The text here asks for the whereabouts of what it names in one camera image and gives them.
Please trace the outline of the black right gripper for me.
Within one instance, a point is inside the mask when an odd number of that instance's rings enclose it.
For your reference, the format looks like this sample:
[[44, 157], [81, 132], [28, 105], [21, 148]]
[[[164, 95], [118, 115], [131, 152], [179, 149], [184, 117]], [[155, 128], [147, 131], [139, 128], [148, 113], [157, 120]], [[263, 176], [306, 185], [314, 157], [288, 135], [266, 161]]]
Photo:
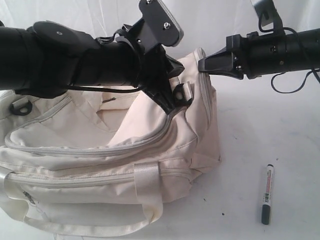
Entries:
[[198, 61], [198, 71], [242, 80], [262, 75], [296, 72], [320, 67], [320, 32], [288, 35], [232, 35], [226, 47]]

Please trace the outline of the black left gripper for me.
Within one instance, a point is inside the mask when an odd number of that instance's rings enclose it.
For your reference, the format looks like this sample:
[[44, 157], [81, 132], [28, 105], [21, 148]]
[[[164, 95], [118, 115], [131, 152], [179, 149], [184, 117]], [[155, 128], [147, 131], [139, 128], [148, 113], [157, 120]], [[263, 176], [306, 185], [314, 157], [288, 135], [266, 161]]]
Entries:
[[129, 52], [115, 55], [120, 57], [119, 72], [128, 74], [133, 70], [133, 76], [126, 76], [125, 85], [133, 89], [98, 88], [98, 92], [129, 94], [138, 91], [144, 92], [163, 111], [169, 115], [175, 109], [172, 89], [169, 83], [171, 77], [178, 77], [184, 70], [184, 65], [178, 60], [166, 54], [162, 44], [158, 43], [152, 35], [146, 23], [136, 23], [133, 26], [123, 25], [121, 29], [109, 37], [97, 37], [95, 39], [105, 50], [112, 46], [130, 48], [133, 54], [133, 63], [125, 66], [125, 60], [129, 60]]

